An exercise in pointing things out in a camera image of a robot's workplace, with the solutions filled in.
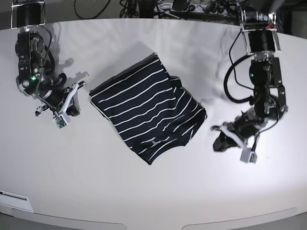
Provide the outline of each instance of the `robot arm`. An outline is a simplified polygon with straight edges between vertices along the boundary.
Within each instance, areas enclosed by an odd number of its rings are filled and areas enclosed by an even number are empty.
[[[39,99],[44,105],[37,108],[35,115],[50,109],[53,113],[54,124],[61,129],[71,121],[69,116],[80,114],[73,96],[85,85],[84,81],[64,89],[67,76],[62,73],[54,76],[55,61],[50,51],[52,34],[45,28],[49,36],[49,44],[45,45],[43,37],[32,29],[43,25],[41,20],[44,1],[14,0],[12,4],[12,28],[17,24],[20,32],[15,51],[18,56],[19,75],[16,78],[17,88],[25,96]]]
[[[265,15],[250,7],[241,8],[241,32],[248,35],[249,46],[246,43],[247,54],[236,61],[228,70],[224,80],[224,90],[227,97],[235,103],[249,102],[253,105],[247,112],[242,113],[234,122],[223,123],[221,126],[213,126],[212,130],[221,131],[220,136],[213,144],[214,151],[225,151],[230,147],[243,149],[241,161],[246,163],[257,160],[255,153],[261,131],[268,120],[275,120],[275,124],[287,112],[285,88],[282,83],[280,62],[274,57],[275,51],[279,51],[279,41],[276,33],[275,15]],[[251,60],[249,78],[254,85],[253,96],[237,100],[234,99],[227,87],[228,79],[236,65],[249,57]],[[272,95],[271,89],[277,89],[278,95]],[[248,148],[248,139],[255,136],[252,148]]]

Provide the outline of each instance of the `navy striped fabric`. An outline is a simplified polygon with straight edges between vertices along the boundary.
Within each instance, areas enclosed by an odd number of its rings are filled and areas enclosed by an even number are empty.
[[[185,146],[207,117],[157,55],[104,82],[90,96],[127,146],[149,165],[168,149]]]

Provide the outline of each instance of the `white stripe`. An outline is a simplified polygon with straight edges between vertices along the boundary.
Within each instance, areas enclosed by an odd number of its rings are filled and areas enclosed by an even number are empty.
[[[156,95],[159,95],[159,94],[161,94],[161,93],[163,93],[163,92],[170,91],[171,89],[172,89],[172,88],[169,88],[169,89],[167,89],[167,90],[163,90],[163,91],[157,92],[157,93],[156,93],[154,96],[152,96],[150,99],[148,99],[147,101],[143,102],[141,105],[138,105],[138,106],[136,106],[136,107],[131,108],[130,110],[141,107],[142,105],[144,105],[144,104],[146,104],[147,102],[149,102],[150,100],[152,100]],[[110,109],[110,108],[117,107],[117,106],[118,106],[118,104],[113,105],[113,106],[110,106],[110,107],[106,108],[105,111],[108,110],[108,109]]]
[[[152,141],[152,140],[154,140],[154,139],[155,139],[155,138],[151,138],[151,139],[149,139],[149,140],[143,141],[143,142],[141,142],[141,144],[142,144],[142,143],[149,142],[149,141]]]
[[[178,119],[180,119],[180,118],[182,118],[184,115],[182,115],[182,116],[180,116],[180,117],[178,117],[178,118],[176,118],[175,120],[173,120],[173,121],[171,121],[170,123],[168,123],[167,124],[167,126],[164,126],[164,129],[162,130],[163,132],[165,131],[165,129],[171,124],[171,123],[173,123],[174,121],[176,121],[176,120],[178,120]]]
[[[193,130],[194,130],[194,129],[192,129],[192,132],[191,132],[191,135],[190,135],[190,140],[192,139],[192,135],[193,135]]]
[[[110,119],[107,117],[107,115],[105,115],[105,113],[102,112],[92,101],[91,101],[91,104],[92,104],[100,113],[102,113],[102,114],[106,117],[107,120],[110,120]]]
[[[166,141],[166,140],[168,140],[168,139],[170,139],[170,137],[167,137],[165,140],[160,140],[160,141],[158,141],[158,142],[154,143],[154,144],[153,144],[153,145],[151,145],[149,148],[145,148],[145,149],[144,149],[142,152],[139,152],[139,154],[144,153],[146,150],[151,149],[151,148],[153,148],[153,147],[157,146],[158,144],[160,144],[162,141]]]
[[[194,114],[193,117],[195,117],[201,110],[203,110],[203,108],[201,108],[199,111],[197,111],[197,113]],[[190,118],[189,118],[188,120],[186,120],[184,123],[178,125],[178,126],[173,130],[173,132],[175,132],[180,126],[182,126],[183,124],[187,123],[187,122],[188,122],[189,120],[191,120],[193,117],[190,117]]]
[[[135,119],[135,118],[137,118],[137,117],[139,117],[139,116],[146,115],[146,114],[149,113],[150,111],[154,110],[158,105],[163,104],[164,102],[167,102],[167,101],[175,100],[175,99],[176,99],[176,97],[171,98],[171,99],[166,99],[166,100],[164,100],[164,101],[162,101],[162,102],[159,102],[159,103],[155,104],[155,106],[154,106],[153,108],[147,110],[147,112],[145,112],[145,113],[143,113],[143,114],[136,115],[136,116],[134,116],[134,117],[132,117],[132,118],[126,120],[126,121],[122,121],[122,122],[120,122],[120,123],[118,123],[118,124],[116,124],[116,125],[114,125],[114,126],[119,126],[119,125],[121,125],[121,124],[123,124],[123,123],[126,123],[126,122],[128,122],[128,121],[131,121],[131,120],[133,120],[133,119]]]
[[[191,111],[191,113],[194,112],[194,110],[197,108],[197,106],[198,106],[198,102],[196,102],[196,106],[195,106],[195,108]]]
[[[116,96],[122,94],[123,92],[126,92],[126,91],[132,89],[134,86],[137,86],[138,84],[141,84],[143,81],[147,80],[148,78],[150,78],[150,77],[153,76],[154,74],[160,73],[160,72],[162,72],[162,71],[163,71],[163,69],[161,69],[161,70],[159,70],[159,71],[157,71],[157,72],[153,72],[152,74],[148,75],[146,78],[142,79],[142,80],[139,81],[138,83],[135,83],[134,85],[131,85],[130,87],[126,88],[125,90],[122,90],[122,91],[118,92],[117,94],[115,94],[115,95],[113,95],[113,96],[111,96],[111,97],[109,97],[109,98],[103,99],[103,100],[99,101],[98,103],[108,101],[108,100],[110,100],[110,99],[112,99],[112,98],[114,98],[114,97],[116,97]]]
[[[196,124],[192,125],[187,131],[185,131],[183,134],[181,134],[182,136],[185,135],[187,132],[189,132]]]
[[[131,74],[130,76],[126,77],[124,80],[120,80],[120,81],[114,83],[113,85],[110,85],[109,87],[107,87],[107,88],[105,88],[104,90],[100,91],[99,93],[95,94],[93,97],[96,97],[97,95],[99,95],[99,94],[101,94],[102,92],[104,92],[104,91],[110,89],[111,87],[113,87],[113,86],[115,86],[115,85],[121,83],[122,81],[127,80],[128,78],[132,77],[134,74],[140,72],[141,70],[145,69],[146,67],[150,66],[151,64],[156,63],[157,61],[159,61],[159,59],[157,59],[156,61],[153,61],[152,63],[149,63],[147,66],[144,66],[143,68],[139,69],[139,70],[136,71],[135,73],[133,73],[133,74]]]
[[[138,96],[142,95],[143,93],[149,91],[153,86],[155,86],[155,85],[157,85],[157,84],[159,84],[159,83],[162,83],[162,82],[164,82],[164,81],[167,81],[167,80],[168,80],[168,79],[166,78],[166,79],[164,79],[164,80],[161,80],[161,81],[156,82],[155,84],[151,85],[147,90],[144,90],[143,92],[139,93],[138,95],[136,95],[136,96],[134,96],[134,97],[131,97],[131,98],[129,98],[129,99],[127,99],[127,100],[125,100],[125,101],[123,101],[123,102],[117,104],[117,106],[118,106],[118,105],[121,105],[121,104],[124,104],[124,103],[126,103],[126,102],[128,102],[128,101],[131,101],[131,100],[137,98]]]
[[[133,127],[127,128],[127,129],[125,129],[125,130],[119,132],[119,134],[122,134],[122,133],[124,133],[124,132],[126,132],[126,131],[128,131],[128,130],[131,130],[131,129],[140,127],[140,126],[142,126],[142,125],[144,125],[144,124],[146,124],[146,123],[152,122],[152,120],[154,120],[156,117],[158,117],[158,116],[159,116],[162,112],[164,112],[164,111],[175,110],[175,109],[177,108],[177,105],[178,105],[178,103],[179,103],[179,101],[180,101],[180,99],[182,98],[183,95],[184,95],[184,93],[181,95],[181,97],[180,97],[179,100],[177,101],[177,103],[176,103],[176,105],[175,105],[174,108],[163,109],[163,110],[161,110],[160,112],[158,112],[157,115],[153,116],[149,121],[144,121],[144,122],[138,124],[137,126],[133,126]]]
[[[130,138],[128,138],[128,139],[125,139],[124,141],[131,140],[131,139],[133,139],[133,138],[139,137],[139,136],[141,136],[141,135],[143,135],[143,134],[146,134],[146,133],[148,133],[148,132],[154,130],[154,129],[157,128],[157,127],[159,126],[159,124],[161,124],[161,122],[163,122],[164,120],[169,120],[169,119],[173,119],[173,118],[178,117],[178,116],[181,115],[181,114],[183,113],[183,111],[187,108],[187,106],[188,106],[188,104],[190,103],[191,99],[192,99],[192,97],[190,97],[189,102],[186,104],[186,106],[183,108],[183,110],[182,110],[177,116],[163,118],[161,121],[158,122],[158,124],[157,124],[155,127],[152,127],[151,129],[148,129],[147,131],[145,131],[145,132],[143,132],[143,133],[140,133],[140,134],[138,134],[138,135],[135,135],[135,136],[133,136],[133,137],[130,137]]]
[[[167,142],[166,144],[164,144],[163,146],[161,146],[156,152],[154,152],[154,154],[152,155],[152,157],[154,157],[154,155],[158,152],[158,151],[160,151],[163,147],[165,147],[166,145],[168,145],[168,144],[170,144],[170,143],[172,143],[173,141],[175,141],[175,140],[177,140],[177,139],[173,139],[173,140],[171,140],[171,141],[169,141],[169,142]]]

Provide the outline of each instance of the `electrical wires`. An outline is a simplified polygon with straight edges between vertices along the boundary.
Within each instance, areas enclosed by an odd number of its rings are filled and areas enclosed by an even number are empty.
[[[96,18],[98,18],[98,17],[105,11],[105,9],[108,7],[109,3],[111,2],[111,0],[108,0],[108,2],[107,2],[106,5],[103,7],[103,9],[102,9],[98,14],[96,14],[95,16],[93,16],[93,17],[91,17],[91,18],[83,18],[83,17],[81,17],[81,16],[77,13],[77,10],[76,10],[76,1],[77,1],[77,0],[75,0],[75,2],[74,2],[74,4],[73,4],[73,7],[74,7],[74,10],[75,10],[75,13],[76,13],[77,17],[78,17],[79,19],[81,19],[81,20],[89,20],[89,19],[96,19]]]
[[[48,105],[51,108],[51,106],[43,98],[41,98],[41,96],[38,93],[39,85],[40,85],[42,78],[43,78],[43,74],[44,74],[44,71],[45,71],[45,65],[46,65],[46,61],[47,61],[47,56],[48,56],[48,53],[49,53],[49,50],[50,50],[50,47],[51,47],[51,42],[52,42],[52,33],[50,32],[50,30],[48,30],[44,26],[42,26],[42,28],[48,32],[48,34],[50,36],[50,40],[49,40],[49,44],[48,44],[48,47],[47,47],[47,50],[46,50],[45,58],[43,60],[43,67],[41,69],[40,76],[39,76],[39,79],[38,79],[38,83],[37,83],[36,88],[35,88],[35,95],[38,99],[43,101],[46,105]]]
[[[234,16],[234,25],[237,25],[240,21],[239,10],[236,1],[228,0],[225,2],[225,9],[230,16]]]
[[[275,107],[276,107],[276,111],[277,111],[277,120],[276,122],[269,128],[266,128],[264,130],[262,130],[261,132],[259,132],[256,136],[255,136],[255,141],[254,141],[254,144],[253,144],[253,147],[251,148],[251,150],[254,152],[256,150],[256,147],[257,147],[257,142],[258,142],[258,138],[260,137],[260,134],[265,132],[265,131],[268,131],[269,129],[273,128],[275,125],[277,125],[278,121],[279,121],[279,111],[278,111],[278,106],[277,106],[277,102],[273,99],[273,97],[271,96],[270,99],[274,102],[275,104]]]
[[[235,38],[233,44],[231,45],[231,47],[230,47],[230,49],[229,49],[229,59],[230,59],[231,65],[233,65],[232,58],[231,58],[231,50],[232,50],[232,48],[234,47],[234,45],[235,45],[237,39],[239,38],[241,32],[242,32],[242,31],[240,30],[240,32],[239,32],[238,35],[236,36],[236,38]],[[235,75],[236,83],[237,83],[238,85],[240,85],[240,86],[242,86],[242,87],[244,87],[244,88],[246,88],[246,89],[253,90],[252,88],[247,87],[247,86],[245,86],[245,85],[242,85],[242,84],[240,84],[240,83],[237,81],[237,79],[236,79],[236,69],[235,69],[235,68],[234,68],[234,75]]]
[[[272,26],[274,26],[274,23],[268,24],[268,25],[265,27],[265,29],[269,29],[269,28],[271,28]]]
[[[157,9],[157,12],[158,12],[158,17],[162,17],[162,18],[165,18],[165,13],[169,12],[169,10],[166,10],[166,11],[161,11],[160,8],[158,6],[156,6],[156,9]]]
[[[242,61],[248,59],[251,55],[245,55],[243,57],[241,57],[239,60],[237,60],[230,68],[229,70],[227,71],[226,75],[225,75],[225,79],[224,79],[224,91],[225,91],[225,94],[226,96],[228,97],[228,99],[234,103],[237,103],[237,104],[241,104],[241,103],[245,103],[245,102],[249,102],[253,97],[252,96],[249,96],[247,98],[244,98],[244,99],[241,99],[241,100],[237,100],[235,98],[233,98],[229,91],[228,91],[228,86],[227,86],[227,83],[228,83],[228,79],[229,79],[229,76],[231,74],[231,72],[234,70],[234,68],[240,64]]]
[[[135,9],[130,9],[129,8],[129,0],[120,0],[119,4],[123,7],[123,9],[120,11],[119,13],[119,18],[132,18],[133,16],[138,17],[139,14],[135,11]]]

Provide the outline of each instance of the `black cable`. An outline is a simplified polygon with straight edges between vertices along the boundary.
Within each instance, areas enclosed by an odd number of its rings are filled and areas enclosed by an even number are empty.
[[[50,69],[49,69],[48,71],[46,71],[46,75],[51,75],[51,74],[53,74],[54,71],[55,71],[56,63],[55,63],[55,60],[54,60],[53,55],[52,55],[52,53],[51,53],[50,50],[49,50],[49,52],[48,52],[48,57],[49,57],[50,65],[51,65],[51,66],[50,66]]]
[[[276,101],[275,101],[272,97],[270,97],[270,98],[273,100],[273,102],[274,102],[274,104],[275,104],[275,106],[276,106],[276,110],[278,110]],[[259,132],[259,133],[255,136],[255,142],[254,142],[254,144],[253,144],[253,147],[251,148],[251,150],[252,150],[253,152],[256,150],[256,147],[257,147],[257,140],[258,140],[259,135],[260,135],[261,133],[263,133],[263,132],[265,132],[265,131],[268,131],[269,129],[273,128],[273,127],[278,123],[278,121],[279,121],[279,111],[277,111],[277,120],[276,120],[276,122],[275,122],[271,127],[262,130],[261,132]]]
[[[107,6],[108,6],[109,3],[111,2],[111,0],[108,0],[108,2],[107,2],[106,5],[102,8],[102,10],[101,10],[98,14],[96,14],[94,17],[91,17],[91,18],[83,18],[83,17],[81,17],[81,16],[77,13],[77,10],[76,10],[76,1],[77,1],[77,0],[75,0],[75,2],[74,2],[74,4],[73,4],[73,7],[74,7],[74,10],[75,10],[75,13],[76,13],[77,17],[78,17],[79,19],[81,19],[81,20],[89,20],[89,19],[96,19],[96,18],[98,18],[98,17],[105,11],[105,9],[107,8]]]
[[[161,17],[166,19],[166,17],[164,15],[165,15],[166,12],[169,12],[169,10],[160,11],[159,7],[158,6],[156,6],[156,7],[157,7],[157,11],[158,11],[158,17],[160,18],[160,16],[161,16]]]
[[[44,58],[44,61],[43,61],[43,67],[42,67],[42,70],[40,72],[40,77],[38,79],[38,83],[37,83],[36,88],[35,88],[35,95],[36,95],[36,97],[39,100],[43,101],[46,105],[48,105],[51,108],[52,106],[50,106],[48,102],[46,102],[43,98],[41,98],[41,96],[38,93],[39,85],[40,85],[41,80],[43,78],[43,74],[44,74],[44,70],[45,70],[45,65],[46,65],[46,61],[47,61],[47,56],[48,56],[48,53],[49,53],[49,50],[50,50],[50,47],[51,47],[51,42],[52,42],[52,33],[50,32],[50,30],[48,30],[44,26],[42,26],[42,28],[48,32],[48,34],[50,36],[50,39],[49,39],[49,44],[48,44],[48,47],[47,47],[47,50],[46,50],[46,55],[45,55],[45,58]]]
[[[129,18],[132,18],[133,16],[136,16],[136,17],[139,16],[139,14],[137,12],[135,12],[135,9],[133,10],[134,12],[130,12],[130,9],[128,7],[128,5],[129,5],[128,0],[120,0],[119,4],[123,7],[123,9],[119,13],[119,18],[122,18],[123,16],[125,16],[125,18],[127,16]]]
[[[243,57],[241,57],[239,60],[237,60],[230,68],[229,70],[227,71],[226,75],[225,75],[225,79],[224,79],[224,91],[225,91],[225,94],[226,96],[228,97],[228,99],[234,103],[237,103],[237,104],[241,104],[241,103],[245,103],[245,102],[249,102],[253,97],[252,96],[249,96],[247,98],[244,98],[244,99],[241,99],[241,100],[237,100],[235,98],[233,98],[229,91],[228,91],[228,86],[227,86],[227,83],[228,83],[228,79],[229,79],[229,76],[232,72],[232,70],[238,65],[240,64],[242,61],[246,60],[247,58],[249,58],[251,55],[245,55]]]
[[[229,49],[229,59],[230,59],[231,65],[234,64],[234,63],[232,62],[232,58],[231,58],[231,50],[232,50],[232,48],[234,47],[234,45],[235,45],[237,39],[239,38],[241,32],[242,32],[242,31],[240,30],[240,32],[239,32],[238,35],[236,36],[236,38],[235,38],[233,44],[231,45],[231,47],[230,47],[230,49]],[[242,86],[242,87],[244,87],[244,88],[246,88],[246,89],[253,90],[252,88],[250,88],[250,87],[248,87],[248,86],[245,86],[245,85],[242,85],[242,84],[240,84],[240,83],[237,81],[237,79],[236,79],[236,69],[235,69],[235,68],[234,68],[234,74],[235,74],[236,83],[237,83],[238,85],[240,85],[240,86]]]

